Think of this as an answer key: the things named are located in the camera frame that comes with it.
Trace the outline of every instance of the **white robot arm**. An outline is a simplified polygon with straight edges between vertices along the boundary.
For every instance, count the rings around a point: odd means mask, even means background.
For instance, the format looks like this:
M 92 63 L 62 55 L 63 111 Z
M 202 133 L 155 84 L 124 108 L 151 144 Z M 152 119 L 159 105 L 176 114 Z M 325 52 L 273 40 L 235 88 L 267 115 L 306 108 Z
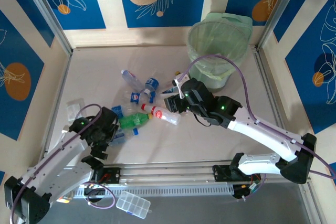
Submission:
M 117 115 L 103 107 L 91 119 L 76 119 L 64 138 L 35 167 L 20 179 L 12 176 L 6 181 L 6 205 L 27 224 L 38 223 L 59 197 L 85 182 L 99 181 L 106 174 L 103 163 L 96 158 L 107 158 L 104 152 L 118 129 Z M 72 169 L 64 169 L 88 148 L 90 156 Z M 114 174 L 114 179 L 118 181 L 119 176 Z
M 210 125 L 240 132 L 274 151 L 254 156 L 237 153 L 224 172 L 227 180 L 221 181 L 245 181 L 246 175 L 256 173 L 281 174 L 298 184 L 307 181 L 313 155 L 300 145 L 314 151 L 315 136 L 309 133 L 300 136 L 257 118 L 239 102 L 225 96 L 213 96 L 204 84 L 196 79 L 189 80 L 184 76 L 178 81 L 176 77 L 175 83 L 179 88 L 179 95 L 165 99 L 166 107 L 171 112 L 191 111 Z

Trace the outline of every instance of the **clear plastic bottle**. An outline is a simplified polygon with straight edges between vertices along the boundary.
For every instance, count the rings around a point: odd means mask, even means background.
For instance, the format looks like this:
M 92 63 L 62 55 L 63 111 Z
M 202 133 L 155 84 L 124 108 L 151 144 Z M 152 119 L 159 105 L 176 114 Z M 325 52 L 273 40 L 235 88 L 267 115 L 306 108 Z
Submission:
M 141 105 L 141 109 L 151 113 L 153 116 L 159 119 L 163 119 L 167 122 L 170 122 L 174 125 L 178 125 L 181 119 L 180 114 L 176 113 L 171 113 L 168 110 L 161 108 L 161 107 L 156 107 L 156 106 L 151 106 L 151 105 L 146 105 L 143 104 Z
M 119 128 L 117 132 L 115 133 L 113 141 L 111 141 L 109 145 L 114 146 L 114 145 L 122 144 L 126 142 L 126 140 L 129 140 L 130 138 L 138 134 L 139 132 L 137 128 L 134 128 L 133 130 L 123 130 Z
M 137 105 L 135 103 L 128 103 L 125 105 L 119 105 L 112 107 L 112 111 L 117 114 L 118 118 L 121 119 L 124 116 L 129 116 L 137 112 Z
M 145 88 L 141 81 L 130 71 L 121 70 L 121 76 L 128 83 L 128 85 L 133 88 L 134 91 L 140 93 L 141 90 Z
M 140 92 L 125 91 L 124 92 L 124 100 L 125 100 L 125 102 L 139 104 Z
M 159 81 L 157 80 L 157 77 L 155 77 L 154 75 L 152 75 L 146 81 L 146 83 L 145 83 L 145 89 L 144 89 L 143 92 L 150 97 L 151 94 L 152 94 L 152 92 L 154 92 L 155 90 L 157 90 L 158 86 L 159 86 Z
M 149 119 L 152 119 L 151 114 L 136 113 L 121 118 L 119 123 L 122 129 L 133 129 L 137 126 L 144 125 Z

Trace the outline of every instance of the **white plastic bottle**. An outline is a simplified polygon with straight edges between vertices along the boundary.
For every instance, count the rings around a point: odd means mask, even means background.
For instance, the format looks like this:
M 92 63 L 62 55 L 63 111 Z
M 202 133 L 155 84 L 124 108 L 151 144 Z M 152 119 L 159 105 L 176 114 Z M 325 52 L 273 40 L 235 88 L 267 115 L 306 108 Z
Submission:
M 174 125 L 178 125 L 181 119 L 180 114 L 171 113 L 168 110 L 161 108 L 161 107 L 143 104 L 141 105 L 141 109 L 148 113 L 151 113 L 156 118 L 163 119 Z
M 134 91 L 140 93 L 145 87 L 141 81 L 130 71 L 121 70 L 121 76 L 128 83 L 129 86 L 133 88 Z
M 126 131 L 126 130 L 119 128 L 117 132 L 115 133 L 113 141 L 111 141 L 109 145 L 114 146 L 114 145 L 122 144 L 126 142 L 126 140 L 129 140 L 130 138 L 138 134 L 139 132 L 137 128 L 134 128 L 130 131 Z

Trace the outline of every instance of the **white tabletop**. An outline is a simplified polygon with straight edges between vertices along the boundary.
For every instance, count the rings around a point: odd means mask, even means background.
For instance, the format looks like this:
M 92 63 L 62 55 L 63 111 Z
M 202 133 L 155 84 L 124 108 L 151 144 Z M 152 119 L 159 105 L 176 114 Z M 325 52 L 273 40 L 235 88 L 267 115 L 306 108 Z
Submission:
M 61 130 L 69 124 L 66 111 L 68 102 L 83 98 L 85 105 L 97 103 L 111 108 L 121 104 L 123 92 L 130 90 L 121 78 L 122 69 L 129 69 L 143 82 L 157 69 L 165 75 L 165 81 L 169 81 L 176 71 L 184 71 L 189 62 L 185 46 L 75 50 L 49 149 L 55 146 Z M 247 81 L 253 112 L 275 123 L 251 49 L 241 70 Z M 236 72 L 216 95 L 226 95 L 242 105 L 246 104 L 243 85 Z M 97 112 L 97 108 L 89 108 L 87 115 L 96 115 Z M 219 126 L 203 127 L 192 114 L 187 113 L 178 126 L 154 118 L 139 128 L 138 136 L 122 145 L 108 148 L 107 152 L 109 157 L 106 164 L 130 164 L 225 160 L 232 159 L 238 152 L 261 154 L 272 151 L 240 133 Z

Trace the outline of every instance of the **blue bottle cap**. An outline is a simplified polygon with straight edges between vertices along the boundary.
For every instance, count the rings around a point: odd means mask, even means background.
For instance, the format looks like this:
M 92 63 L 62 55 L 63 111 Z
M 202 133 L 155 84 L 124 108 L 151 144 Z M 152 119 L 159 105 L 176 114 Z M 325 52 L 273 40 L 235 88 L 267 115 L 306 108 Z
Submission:
M 138 129 L 137 129 L 137 128 L 134 128 L 134 129 L 133 129 L 133 133 L 134 133 L 134 136 L 138 135 L 138 134 L 139 134 Z

